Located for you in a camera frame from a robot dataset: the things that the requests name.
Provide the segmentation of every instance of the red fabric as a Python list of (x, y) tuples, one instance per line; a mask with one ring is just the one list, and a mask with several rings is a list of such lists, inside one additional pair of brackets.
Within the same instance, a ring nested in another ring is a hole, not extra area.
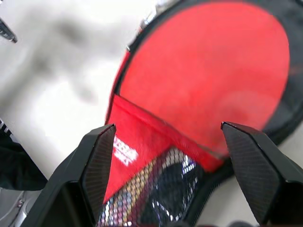
[(222, 161), (203, 151), (196, 143), (184, 137), (141, 108), (119, 96), (114, 96), (108, 123), (116, 125), (116, 137), (138, 153), (128, 166), (115, 156), (114, 148), (110, 176), (104, 201), (107, 201), (136, 173), (168, 148), (175, 146), (197, 161), (206, 171), (213, 171)]
[(120, 65), (119, 71), (118, 71), (118, 73), (116, 75), (116, 78), (115, 78), (115, 81), (114, 81), (114, 84), (113, 84), (113, 87), (112, 87), (112, 91), (111, 91), (111, 94), (110, 94), (110, 97), (109, 97), (109, 105), (107, 107), (107, 114), (105, 116), (105, 123), (107, 123), (108, 120), (109, 120), (109, 115), (110, 115), (111, 108), (112, 108), (112, 101), (113, 101), (113, 98), (114, 98), (115, 88), (117, 86), (117, 83), (118, 83), (118, 81), (120, 79), (121, 73), (124, 70), (124, 67), (126, 65), (126, 62), (127, 62), (128, 58), (129, 58), (130, 54), (131, 53), (129, 51), (126, 51), (126, 53), (124, 54), (122, 63)]
[(201, 3), (157, 27), (120, 95), (193, 141), (227, 154), (222, 121), (262, 129), (284, 91), (289, 44), (277, 19), (248, 3)]

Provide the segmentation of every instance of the zipper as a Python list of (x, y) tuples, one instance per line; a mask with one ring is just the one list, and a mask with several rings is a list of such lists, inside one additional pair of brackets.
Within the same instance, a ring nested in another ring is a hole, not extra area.
[(207, 174), (207, 176), (205, 176), (205, 182), (199, 187), (196, 196), (193, 198), (191, 205), (188, 207), (183, 221), (192, 227), (195, 226), (213, 192), (221, 185), (221, 183), (233, 176), (234, 171), (230, 159), (227, 159), (223, 166), (220, 167), (216, 172)]

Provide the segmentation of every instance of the black mesh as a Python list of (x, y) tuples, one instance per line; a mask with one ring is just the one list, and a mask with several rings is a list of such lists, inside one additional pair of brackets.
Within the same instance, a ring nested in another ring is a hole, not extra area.
[(198, 164), (171, 148), (103, 205), (98, 226), (164, 226), (181, 220), (203, 176)]

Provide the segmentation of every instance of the carbon fiber texture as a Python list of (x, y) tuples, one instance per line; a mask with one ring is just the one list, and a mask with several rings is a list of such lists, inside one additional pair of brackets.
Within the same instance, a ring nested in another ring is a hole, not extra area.
[(279, 175), (248, 134), (227, 124), (223, 132), (239, 185), (255, 218), (263, 224), (280, 185)]
[(115, 131), (113, 126), (99, 136), (83, 178), (84, 190), (96, 222), (107, 188)]

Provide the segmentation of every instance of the white table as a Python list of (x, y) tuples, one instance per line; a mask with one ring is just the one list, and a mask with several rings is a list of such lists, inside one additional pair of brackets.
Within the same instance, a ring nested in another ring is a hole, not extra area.
[[(104, 124), (111, 86), (154, 0), (11, 0), (1, 17), (19, 42), (0, 39), (0, 117), (49, 178), (87, 132)], [(303, 127), (281, 149), (303, 166)], [(256, 223), (235, 179), (199, 223)]]

